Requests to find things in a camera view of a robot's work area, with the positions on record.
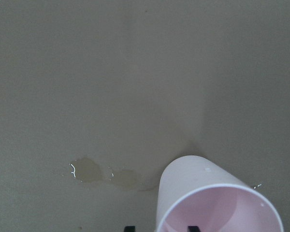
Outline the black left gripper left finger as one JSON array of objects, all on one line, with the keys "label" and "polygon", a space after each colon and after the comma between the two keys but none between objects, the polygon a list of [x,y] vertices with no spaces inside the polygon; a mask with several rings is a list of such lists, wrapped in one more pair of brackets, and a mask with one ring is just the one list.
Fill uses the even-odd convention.
[{"label": "black left gripper left finger", "polygon": [[124,232],[135,232],[135,226],[126,226]]}]

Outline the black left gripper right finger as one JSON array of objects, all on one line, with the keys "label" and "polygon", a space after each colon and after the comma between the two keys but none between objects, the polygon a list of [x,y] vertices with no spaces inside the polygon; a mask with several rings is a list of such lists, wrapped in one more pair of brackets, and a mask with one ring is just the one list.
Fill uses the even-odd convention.
[{"label": "black left gripper right finger", "polygon": [[188,226],[187,232],[199,232],[199,227],[198,226]]}]

